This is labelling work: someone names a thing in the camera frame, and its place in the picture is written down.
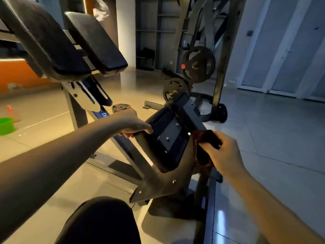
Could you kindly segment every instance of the weight bench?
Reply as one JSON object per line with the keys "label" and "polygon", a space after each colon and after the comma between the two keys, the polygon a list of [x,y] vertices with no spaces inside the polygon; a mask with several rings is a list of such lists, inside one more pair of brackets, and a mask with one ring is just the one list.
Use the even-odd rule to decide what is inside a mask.
{"label": "weight bench", "polygon": [[[94,119],[100,119],[109,115],[104,106],[112,105],[92,72],[116,74],[127,67],[127,62],[93,16],[73,12],[65,15],[68,31],[63,31],[43,6],[32,0],[0,0],[0,19],[8,28],[0,31],[0,39],[5,33],[5,39],[19,41],[28,52],[27,62],[35,72],[62,83],[73,126],[77,129],[87,124],[86,111]],[[131,203],[144,204],[154,199],[157,204],[166,204],[169,199],[172,202],[177,199],[178,205],[186,205],[186,214],[181,218],[193,218],[192,214],[196,213],[200,221],[211,218],[206,213],[214,209],[215,183],[222,177],[216,171],[210,174],[194,164],[188,133],[205,130],[194,103],[186,94],[180,95],[166,103],[148,122],[152,123],[153,135],[140,132],[136,140],[153,166],[123,136],[115,136],[112,141],[130,165],[116,160],[104,168],[92,158],[87,162],[136,184]],[[200,178],[196,190],[189,191],[193,173],[200,173]],[[212,194],[206,190],[209,179]],[[204,209],[203,197],[206,197]],[[208,231],[206,238],[212,238],[212,225]]]}

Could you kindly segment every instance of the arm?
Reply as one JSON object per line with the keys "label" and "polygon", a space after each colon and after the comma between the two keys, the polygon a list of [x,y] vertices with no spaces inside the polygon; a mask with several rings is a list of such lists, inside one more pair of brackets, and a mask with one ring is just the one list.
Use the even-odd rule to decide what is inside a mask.
{"label": "arm", "polygon": [[109,138],[120,132],[140,130],[152,132],[149,124],[138,119],[133,109],[128,109],[0,163],[0,243]]}
{"label": "arm", "polygon": [[269,243],[324,244],[324,239],[248,173],[242,162],[237,141],[222,132],[215,134],[223,143],[219,150],[208,143],[200,145],[209,154],[217,170],[241,196]]}

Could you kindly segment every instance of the black weight plate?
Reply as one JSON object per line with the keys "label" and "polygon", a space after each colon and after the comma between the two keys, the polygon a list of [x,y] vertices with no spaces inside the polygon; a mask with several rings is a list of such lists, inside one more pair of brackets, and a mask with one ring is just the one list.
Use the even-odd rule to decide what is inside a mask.
{"label": "black weight plate", "polygon": [[165,101],[169,101],[183,92],[186,92],[186,94],[189,95],[190,89],[185,81],[179,78],[166,80],[162,90]]}
{"label": "black weight plate", "polygon": [[219,103],[217,106],[217,111],[214,114],[214,119],[217,122],[224,123],[228,118],[228,111],[223,103]]}
{"label": "black weight plate", "polygon": [[[196,55],[190,59],[191,53],[196,53]],[[215,70],[215,57],[207,47],[190,48],[182,58],[181,70],[184,78],[189,82],[204,82],[211,77]]]}
{"label": "black weight plate", "polygon": [[112,106],[112,111],[113,111],[113,113],[115,113],[117,111],[126,110],[129,108],[131,108],[130,105],[128,105],[126,103],[119,103],[119,104],[115,104]]}

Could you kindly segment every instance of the gym machine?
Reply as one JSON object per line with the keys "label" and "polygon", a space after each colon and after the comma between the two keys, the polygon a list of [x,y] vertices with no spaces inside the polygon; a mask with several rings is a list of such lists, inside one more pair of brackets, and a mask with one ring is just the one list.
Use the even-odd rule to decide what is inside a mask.
{"label": "gym machine", "polygon": [[[163,97],[168,101],[185,92],[195,98],[194,103],[197,107],[203,100],[207,100],[212,105],[211,112],[200,115],[201,121],[224,123],[228,113],[226,106],[219,103],[220,95],[245,0],[177,0],[177,2],[180,6],[180,17],[173,44],[175,53],[171,54],[168,60],[173,66],[162,70],[171,78],[165,82]],[[228,2],[230,7],[226,14],[222,10]],[[224,20],[214,32],[217,18]],[[216,64],[216,49],[222,40],[213,96],[192,92],[193,84],[202,83],[212,76]],[[178,67],[182,76],[176,73]],[[144,108],[159,110],[162,105],[145,101]]]}
{"label": "gym machine", "polygon": [[[116,74],[127,67],[127,62],[95,17],[74,12],[66,12],[65,16],[67,31],[34,1],[0,0],[0,39],[21,43],[28,53],[26,62],[35,73],[63,85],[77,129],[87,124],[86,111],[100,119],[109,115],[105,106],[112,106],[112,100],[92,74]],[[215,184],[222,182],[222,176],[194,161],[191,134],[205,130],[199,116],[195,104],[184,93],[147,120],[154,133],[140,132],[136,140],[153,166],[123,136],[115,136],[112,141],[130,164],[115,160],[103,168],[95,162],[95,156],[87,162],[136,184],[131,203],[145,204],[153,199],[152,204],[168,207],[176,218],[203,222],[205,234],[200,232],[201,238],[211,243]],[[191,176],[196,173],[200,174],[197,187],[189,190]]]}

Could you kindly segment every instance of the tile floor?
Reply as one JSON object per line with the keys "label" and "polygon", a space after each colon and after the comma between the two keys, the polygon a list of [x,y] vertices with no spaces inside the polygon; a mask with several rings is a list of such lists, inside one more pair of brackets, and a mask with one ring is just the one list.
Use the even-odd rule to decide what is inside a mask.
{"label": "tile floor", "polygon": [[[101,84],[114,103],[131,104],[142,119],[155,112],[142,109],[144,100],[164,103],[160,73],[128,70],[102,79]],[[194,90],[212,94],[213,87],[213,81],[206,81]],[[236,138],[249,172],[325,237],[325,104],[227,88],[221,102],[227,106],[228,120],[224,124],[209,122],[206,127]],[[60,88],[1,100],[0,116],[6,114],[8,104],[22,121],[17,123],[17,131],[0,137],[0,161],[73,131]],[[209,106],[203,105],[201,112],[209,112]],[[100,151],[126,161],[110,141]],[[68,216],[83,201],[101,195],[128,201],[134,188],[84,164],[5,243],[53,243]],[[258,229],[227,181],[217,185],[215,202],[213,243],[255,243]],[[131,206],[143,243],[192,243],[194,222],[157,219],[147,214],[149,206]],[[160,227],[152,224],[157,221]]]}

